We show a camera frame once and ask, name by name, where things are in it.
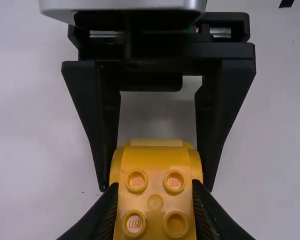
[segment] black frame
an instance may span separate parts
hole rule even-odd
[[[199,33],[128,32],[124,41],[90,38],[69,26],[79,61],[62,63],[62,74],[87,134],[99,188],[109,187],[117,148],[120,91],[176,92],[183,76],[203,76],[195,93],[197,150],[204,186],[212,191],[224,143],[256,75],[249,15],[206,12]],[[210,27],[231,28],[231,38],[213,38]]]

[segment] lego logo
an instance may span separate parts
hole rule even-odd
[[[170,177],[168,179],[168,186],[172,189],[179,189],[181,187],[181,181],[176,177]]]
[[[142,220],[139,216],[133,215],[126,222],[126,228],[130,233],[138,233],[142,228]]]
[[[134,177],[131,179],[130,181],[130,186],[131,187],[141,187],[144,184],[144,180],[142,179],[142,177]]]

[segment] white surface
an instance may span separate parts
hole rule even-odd
[[[257,76],[224,145],[213,195],[258,240],[300,239],[300,0],[211,0],[250,14]],[[89,143],[62,78],[67,26],[35,0],[0,1],[0,240],[55,240],[100,195]],[[179,93],[123,93],[119,144],[195,143],[197,77]]]

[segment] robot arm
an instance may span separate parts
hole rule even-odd
[[[253,240],[210,194],[256,74],[249,16],[205,8],[205,0],[40,0],[43,14],[69,24],[78,49],[61,71],[104,192],[59,240]],[[181,140],[117,148],[120,92],[177,92],[183,76],[202,76],[197,150]]]

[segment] yellow plastic toy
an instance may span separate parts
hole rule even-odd
[[[196,240],[192,180],[203,183],[198,152],[182,140],[134,139],[113,155],[121,183],[114,240]]]

